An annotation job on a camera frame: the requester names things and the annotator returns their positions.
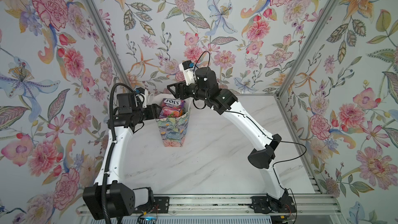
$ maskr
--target blue flower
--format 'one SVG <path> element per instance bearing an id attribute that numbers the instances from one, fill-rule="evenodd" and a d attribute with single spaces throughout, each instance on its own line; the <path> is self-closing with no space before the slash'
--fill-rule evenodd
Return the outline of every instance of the blue flower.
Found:
<path id="1" fill-rule="evenodd" d="M 80 167 L 82 166 L 82 163 L 84 162 L 84 156 L 82 154 L 76 154 L 76 157 L 73 159 L 75 168 L 77 170 L 80 170 Z"/>
<path id="2" fill-rule="evenodd" d="M 226 18 L 232 12 L 232 3 L 224 4 L 218 9 L 218 1 L 219 0 L 207 0 L 207 7 L 210 10 L 210 18 L 214 20 L 214 27 L 205 33 L 206 36 L 213 36 L 217 28 L 222 26 L 222 28 L 227 33 L 235 33 L 237 30 L 234 29 L 234 26 L 228 22 L 226 22 Z"/>
<path id="3" fill-rule="evenodd" d="M 253 87 L 250 87 L 250 80 L 247 80 L 246 82 L 242 82 L 241 78 L 234 78 L 235 85 L 238 87 L 239 90 L 246 92 L 249 91 L 250 93 L 256 92 L 257 89 L 254 89 Z"/>
<path id="4" fill-rule="evenodd" d="M 339 146 L 337 141 L 332 138 L 328 138 L 328 139 L 324 140 L 324 143 L 328 146 L 328 148 L 330 150 L 334 150 L 335 148 L 337 148 L 337 146 Z"/>
<path id="5" fill-rule="evenodd" d="M 37 33 L 39 33 L 41 35 L 43 34 L 40 29 L 42 27 L 42 25 L 40 23 L 38 23 L 36 20 L 28 19 L 27 24 L 29 26 L 29 30 L 31 32 L 33 32 L 33 34 L 35 34 L 35 36 L 37 36 Z"/>
<path id="6" fill-rule="evenodd" d="M 0 73 L 0 88 L 4 89 L 9 98 L 22 95 L 30 100 L 32 112 L 29 115 L 29 121 L 33 122 L 41 113 L 41 107 L 36 100 L 36 96 L 39 95 L 39 92 L 54 92 L 57 90 L 60 81 L 44 80 L 41 82 L 31 82 L 34 77 L 31 74 L 32 70 L 29 64 L 18 57 L 14 57 L 14 62 L 8 64 L 10 68 L 8 73 L 12 74 L 14 79 Z"/>

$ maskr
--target white marble table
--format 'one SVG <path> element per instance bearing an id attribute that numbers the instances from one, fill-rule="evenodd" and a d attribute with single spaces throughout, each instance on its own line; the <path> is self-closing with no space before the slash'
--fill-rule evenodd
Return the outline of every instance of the white marble table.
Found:
<path id="1" fill-rule="evenodd" d="M 245 109 L 269 132 L 292 141 L 271 96 L 239 96 Z M 154 120 L 128 144 L 125 174 L 130 188 L 152 187 L 155 194 L 259 194 L 266 185 L 247 160 L 253 146 L 227 119 L 192 108 L 183 147 L 164 147 Z M 276 161 L 297 157 L 294 144 L 280 143 Z M 282 183 L 295 194 L 314 189 L 300 159 L 276 165 Z"/>

